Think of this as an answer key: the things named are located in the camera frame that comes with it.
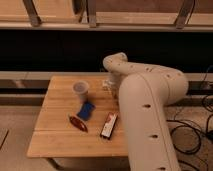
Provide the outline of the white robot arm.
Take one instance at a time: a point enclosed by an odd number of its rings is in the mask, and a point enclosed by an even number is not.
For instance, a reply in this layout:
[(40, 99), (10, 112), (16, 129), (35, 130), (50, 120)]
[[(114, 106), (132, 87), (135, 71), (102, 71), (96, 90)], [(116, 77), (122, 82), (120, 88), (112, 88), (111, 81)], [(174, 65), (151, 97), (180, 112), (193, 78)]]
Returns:
[(164, 107), (188, 91), (177, 69), (130, 62), (124, 53), (103, 59), (109, 83), (118, 96), (131, 171), (181, 171)]

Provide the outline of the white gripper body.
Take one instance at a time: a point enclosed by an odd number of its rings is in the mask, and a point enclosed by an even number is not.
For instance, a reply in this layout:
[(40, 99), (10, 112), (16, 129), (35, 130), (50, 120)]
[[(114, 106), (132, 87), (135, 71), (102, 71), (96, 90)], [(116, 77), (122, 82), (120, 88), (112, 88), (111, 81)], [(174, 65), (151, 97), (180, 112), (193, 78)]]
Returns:
[(108, 85), (110, 87), (113, 98), (118, 97), (120, 83), (121, 83), (121, 75), (118, 73), (110, 72), (108, 77)]

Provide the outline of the yellow tipped gripper finger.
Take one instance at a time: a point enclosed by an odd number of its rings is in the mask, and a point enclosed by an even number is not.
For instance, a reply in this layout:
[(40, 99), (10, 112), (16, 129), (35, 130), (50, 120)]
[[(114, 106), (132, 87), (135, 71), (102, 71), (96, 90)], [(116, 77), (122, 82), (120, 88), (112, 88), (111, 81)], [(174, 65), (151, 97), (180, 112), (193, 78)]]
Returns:
[(102, 80), (102, 89), (107, 91), (110, 90), (109, 81), (108, 80)]

